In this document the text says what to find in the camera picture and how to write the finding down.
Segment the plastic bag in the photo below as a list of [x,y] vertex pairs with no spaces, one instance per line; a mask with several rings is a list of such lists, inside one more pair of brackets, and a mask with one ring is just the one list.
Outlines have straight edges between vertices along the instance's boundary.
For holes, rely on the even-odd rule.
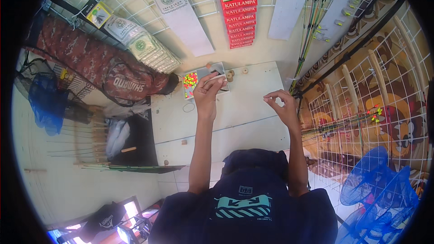
[[106,156],[108,159],[112,159],[120,153],[129,136],[130,125],[127,122],[116,120],[111,121],[106,148]]

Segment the wooden stick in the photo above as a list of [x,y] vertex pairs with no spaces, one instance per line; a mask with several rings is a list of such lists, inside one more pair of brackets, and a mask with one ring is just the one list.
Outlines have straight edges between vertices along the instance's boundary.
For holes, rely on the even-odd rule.
[[330,85],[329,84],[326,84],[325,86],[326,86],[325,88],[327,89],[328,99],[330,100],[330,104],[332,106],[333,118],[336,120],[336,119],[338,119],[338,114],[336,113],[335,100],[333,98],[333,93],[330,90]]
[[420,68],[419,60],[417,60],[416,51],[413,45],[411,44],[410,37],[407,34],[407,31],[404,28],[404,25],[402,24],[401,20],[399,20],[398,16],[393,17],[393,22],[395,22],[396,26],[399,29],[399,32],[401,33],[401,36],[404,39],[404,43],[408,48],[408,56],[410,58],[410,62],[413,64],[413,66],[416,69],[416,79],[419,81],[420,89],[422,90],[422,93],[426,96],[427,93],[425,92],[425,88],[427,86],[425,82],[425,77],[422,73],[422,69]]
[[378,81],[378,87],[380,88],[381,95],[383,95],[384,106],[388,106],[390,104],[389,95],[387,94],[386,83],[384,82],[383,73],[381,72],[381,68],[380,68],[380,64],[378,63],[377,56],[371,49],[368,50],[368,53],[369,53],[369,60],[371,61],[372,67],[374,67],[376,73],[375,77],[377,78]]
[[355,112],[359,112],[359,100],[357,99],[357,94],[355,93],[355,88],[353,81],[351,79],[350,71],[345,64],[342,65],[342,73],[344,73],[345,81],[347,82],[348,90],[350,91],[351,100],[354,104]]
[[127,148],[127,149],[122,149],[121,150],[121,152],[123,152],[123,153],[125,153],[125,152],[129,152],[129,151],[132,151],[132,150],[135,150],[135,149],[137,149],[137,147],[130,147],[130,148]]

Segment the hand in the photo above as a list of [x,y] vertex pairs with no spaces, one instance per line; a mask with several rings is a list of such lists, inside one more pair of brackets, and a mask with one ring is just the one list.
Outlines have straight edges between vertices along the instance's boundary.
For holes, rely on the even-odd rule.
[[217,74],[217,72],[214,72],[204,76],[193,90],[194,100],[198,109],[198,120],[214,122],[216,118],[216,94],[227,84],[224,77],[209,81],[211,78],[216,77]]
[[[283,106],[279,106],[279,104],[276,103],[277,97],[283,102]],[[288,127],[290,133],[300,132],[300,125],[296,111],[296,100],[294,97],[283,89],[280,89],[265,95],[264,101],[274,109],[280,120]]]

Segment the person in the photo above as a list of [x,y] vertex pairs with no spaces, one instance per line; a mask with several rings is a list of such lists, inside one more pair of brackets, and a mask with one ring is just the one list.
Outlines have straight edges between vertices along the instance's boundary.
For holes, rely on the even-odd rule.
[[165,199],[149,244],[334,243],[334,209],[326,190],[307,189],[295,100],[282,89],[265,95],[264,101],[288,127],[289,162],[283,151],[238,150],[225,158],[220,180],[209,188],[216,94],[227,83],[210,80],[214,76],[202,78],[193,91],[198,122],[188,191]]

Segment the yellow packet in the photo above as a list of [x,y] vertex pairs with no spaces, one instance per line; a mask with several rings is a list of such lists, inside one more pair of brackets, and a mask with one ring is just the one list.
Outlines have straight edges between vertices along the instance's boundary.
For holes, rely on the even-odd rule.
[[112,11],[103,2],[98,2],[95,7],[89,12],[86,18],[92,22],[97,28],[110,18]]

